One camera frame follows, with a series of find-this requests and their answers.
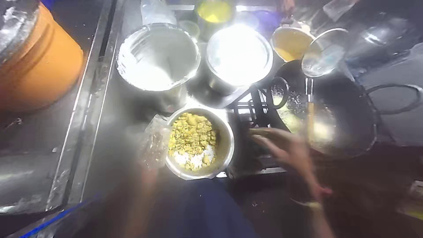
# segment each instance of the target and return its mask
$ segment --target frying pan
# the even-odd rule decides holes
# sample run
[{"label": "frying pan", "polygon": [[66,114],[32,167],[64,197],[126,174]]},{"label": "frying pan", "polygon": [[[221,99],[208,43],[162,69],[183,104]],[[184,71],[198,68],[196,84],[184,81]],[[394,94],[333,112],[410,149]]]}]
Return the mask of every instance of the frying pan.
[{"label": "frying pan", "polygon": [[[267,85],[266,99],[271,127],[286,129],[277,112],[285,104],[295,116],[305,121],[305,78],[301,61],[295,60],[285,63]],[[416,100],[404,108],[378,112],[368,94],[387,87],[411,88],[416,91]],[[283,91],[282,101],[277,105],[273,101],[275,88]],[[314,100],[316,120],[320,118],[320,122],[331,129],[331,139],[311,146],[334,159],[359,156],[368,151],[376,141],[377,115],[397,114],[416,108],[421,104],[422,92],[418,86],[401,84],[379,85],[366,91],[340,73],[326,75],[314,82]]]}]

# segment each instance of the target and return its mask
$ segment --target plastic bag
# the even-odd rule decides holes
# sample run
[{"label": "plastic bag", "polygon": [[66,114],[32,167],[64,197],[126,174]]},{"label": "plastic bag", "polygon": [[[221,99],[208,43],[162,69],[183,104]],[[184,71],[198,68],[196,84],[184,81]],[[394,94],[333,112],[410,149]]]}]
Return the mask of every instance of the plastic bag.
[{"label": "plastic bag", "polygon": [[155,115],[137,142],[137,158],[141,166],[157,169],[165,165],[172,127],[159,115]]},{"label": "plastic bag", "polygon": [[175,13],[160,0],[142,0],[141,15],[143,16],[143,25],[156,22],[177,24]]}]

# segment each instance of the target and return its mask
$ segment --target wok handle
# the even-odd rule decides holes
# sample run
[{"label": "wok handle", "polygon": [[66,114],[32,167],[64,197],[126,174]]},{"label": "wok handle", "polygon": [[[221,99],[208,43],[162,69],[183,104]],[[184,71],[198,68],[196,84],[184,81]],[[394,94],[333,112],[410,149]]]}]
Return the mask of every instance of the wok handle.
[{"label": "wok handle", "polygon": [[283,107],[286,102],[288,101],[288,97],[290,95],[290,91],[289,91],[289,86],[288,86],[288,82],[286,82],[286,80],[282,77],[274,77],[272,79],[272,84],[269,87],[269,89],[272,89],[272,86],[274,85],[279,85],[282,87],[283,90],[283,96],[282,96],[282,101],[278,104],[278,105],[274,105],[274,109],[279,109],[281,107]]},{"label": "wok handle", "polygon": [[402,88],[409,88],[409,89],[414,89],[416,90],[416,99],[411,102],[408,106],[405,106],[403,108],[400,109],[396,109],[396,110],[378,110],[379,114],[382,115],[394,115],[394,114],[399,114],[399,113],[403,113],[406,111],[410,111],[418,106],[420,106],[420,104],[422,103],[422,95],[423,95],[423,88],[414,85],[414,84],[396,84],[396,83],[389,83],[389,84],[382,84],[382,85],[378,85],[372,88],[367,89],[365,92],[366,94],[370,94],[376,90],[379,89],[384,89],[384,88],[396,88],[396,87],[402,87]]},{"label": "wok handle", "polygon": [[307,140],[310,144],[314,138],[314,103],[307,102]]}]

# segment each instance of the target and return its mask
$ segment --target blue plastic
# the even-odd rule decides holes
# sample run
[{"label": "blue plastic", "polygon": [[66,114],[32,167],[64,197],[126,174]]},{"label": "blue plastic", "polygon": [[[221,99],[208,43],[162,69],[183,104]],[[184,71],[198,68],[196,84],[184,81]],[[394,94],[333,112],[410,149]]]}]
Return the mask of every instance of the blue plastic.
[{"label": "blue plastic", "polygon": [[46,6],[47,9],[51,10],[55,0],[41,0],[41,2]]}]

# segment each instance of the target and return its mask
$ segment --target wooden handle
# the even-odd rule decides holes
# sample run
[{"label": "wooden handle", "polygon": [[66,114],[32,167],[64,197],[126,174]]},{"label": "wooden handle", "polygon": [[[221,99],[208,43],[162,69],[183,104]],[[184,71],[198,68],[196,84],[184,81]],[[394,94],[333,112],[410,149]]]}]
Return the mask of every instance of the wooden handle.
[{"label": "wooden handle", "polygon": [[314,103],[307,102],[307,139],[312,144],[314,138]]}]

